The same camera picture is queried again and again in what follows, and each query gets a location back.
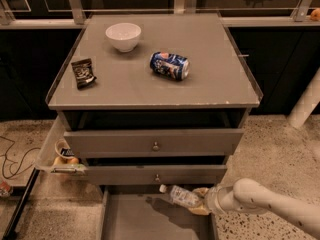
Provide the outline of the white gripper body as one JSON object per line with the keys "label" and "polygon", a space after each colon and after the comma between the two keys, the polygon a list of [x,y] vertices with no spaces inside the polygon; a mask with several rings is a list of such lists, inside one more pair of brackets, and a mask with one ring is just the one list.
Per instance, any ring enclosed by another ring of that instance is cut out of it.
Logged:
{"label": "white gripper body", "polygon": [[218,199],[218,193],[220,190],[220,186],[214,186],[207,191],[204,197],[204,204],[207,211],[214,215],[224,214],[224,210],[222,209]]}

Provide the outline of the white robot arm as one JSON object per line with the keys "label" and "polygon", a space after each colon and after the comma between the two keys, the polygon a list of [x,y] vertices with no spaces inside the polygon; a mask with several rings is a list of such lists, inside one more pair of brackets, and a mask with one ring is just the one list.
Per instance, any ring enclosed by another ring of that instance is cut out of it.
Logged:
{"label": "white robot arm", "polygon": [[320,240],[320,70],[289,115],[251,116],[222,182],[209,191],[212,215],[262,215]]}

